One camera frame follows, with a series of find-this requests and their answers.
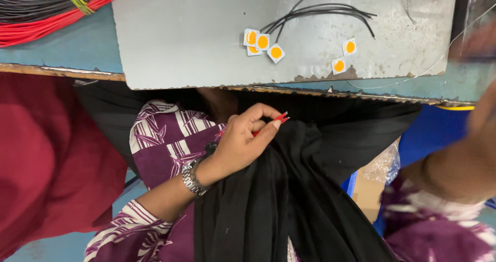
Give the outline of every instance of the red fabric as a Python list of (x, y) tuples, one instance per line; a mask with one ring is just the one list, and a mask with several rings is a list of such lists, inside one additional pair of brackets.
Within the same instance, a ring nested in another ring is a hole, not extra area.
[(0, 73), (0, 260), (112, 219), (127, 165), (64, 77)]

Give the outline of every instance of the orange led phosphor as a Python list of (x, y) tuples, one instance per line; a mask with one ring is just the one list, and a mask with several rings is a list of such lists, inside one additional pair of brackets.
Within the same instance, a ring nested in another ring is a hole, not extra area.
[(255, 45), (255, 38), (257, 37), (257, 33), (253, 31), (249, 31), (246, 34), (246, 42), (251, 45)]
[(279, 47), (274, 47), (270, 50), (270, 55), (274, 58), (274, 59), (278, 59), (282, 56), (282, 50), (281, 48)]
[(267, 46), (269, 45), (269, 40), (267, 39), (266, 36), (262, 35), (260, 37), (258, 37), (258, 48), (267, 48)]
[(253, 54), (258, 53), (258, 50), (255, 49), (255, 46), (248, 46), (248, 50), (250, 50), (250, 52), (252, 52)]
[(337, 71), (337, 72), (341, 72), (341, 71), (343, 71), (343, 69), (344, 69), (344, 62), (341, 61), (341, 60), (338, 60), (334, 64), (334, 70)]
[(355, 50), (355, 43), (352, 41), (348, 41), (346, 43), (346, 52), (351, 53)]

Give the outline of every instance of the bundle of red wires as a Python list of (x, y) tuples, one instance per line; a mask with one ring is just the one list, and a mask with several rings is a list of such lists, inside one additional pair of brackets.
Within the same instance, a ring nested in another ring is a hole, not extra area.
[[(113, 0), (90, 0), (88, 7), (96, 11), (111, 1)], [(74, 6), (71, 11), (40, 21), (19, 24), (0, 23), (0, 48), (37, 40), (76, 23), (84, 16), (85, 14)]]

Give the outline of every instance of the bundle of black wires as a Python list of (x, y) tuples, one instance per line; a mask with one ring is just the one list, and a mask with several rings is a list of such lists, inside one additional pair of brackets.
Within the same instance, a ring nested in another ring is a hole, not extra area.
[(0, 0), (0, 23), (40, 21), (74, 8), (71, 0)]
[(266, 25), (264, 28), (260, 30), (260, 32), (265, 33), (265, 34), (272, 34), (274, 31), (279, 28), (279, 33), (277, 34), (277, 39), (276, 43), (279, 42), (279, 37), (281, 36), (282, 29), (284, 28), (284, 25), (286, 24), (287, 21), (298, 18), (298, 17), (303, 17), (307, 15), (319, 15), (319, 14), (340, 14), (340, 15), (348, 15), (348, 16), (353, 16), (356, 17), (365, 23), (367, 28), (370, 31), (370, 34), (372, 37), (375, 39), (374, 31), (372, 31), (372, 28), (370, 27), (369, 23), (367, 22), (367, 19), (372, 19), (373, 16), (377, 16), (376, 14), (368, 13), (368, 12), (363, 12), (358, 10), (356, 7), (353, 7), (351, 5), (346, 5), (346, 4), (338, 4), (338, 3), (329, 3), (329, 4), (318, 4), (318, 5), (310, 5), (307, 7), (302, 7), (300, 9), (296, 9), (296, 7), (303, 2), (303, 0), (300, 0), (299, 2), (294, 5), (294, 7), (291, 9), (291, 11), (285, 15), (282, 18), (277, 19), (276, 21), (270, 23), (269, 25)]

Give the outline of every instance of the square led module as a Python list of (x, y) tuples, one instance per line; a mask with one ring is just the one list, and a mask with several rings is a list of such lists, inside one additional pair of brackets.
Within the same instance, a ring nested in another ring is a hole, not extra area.
[(248, 51), (248, 56), (262, 55), (262, 51), (257, 50), (255, 46), (247, 46), (246, 51)]
[(343, 47), (344, 56), (356, 53), (356, 42), (354, 38), (344, 41), (341, 46)]
[(257, 40), (257, 34), (259, 34), (259, 33), (260, 33), (260, 31), (257, 31), (257, 30), (246, 29), (245, 30), (245, 36), (243, 38), (243, 45), (255, 46), (255, 42)]
[(346, 71), (346, 63), (344, 59), (336, 59), (332, 61), (332, 74), (337, 75)]
[(275, 63), (281, 61), (281, 59), (284, 58), (284, 56), (286, 56), (284, 51), (281, 49), (281, 47), (279, 47), (279, 44), (277, 43), (272, 45), (272, 47), (270, 47), (269, 50), (267, 50), (267, 55), (269, 55), (269, 57)]
[(257, 50), (267, 51), (269, 49), (269, 35), (259, 33), (257, 34), (257, 43), (255, 45)]

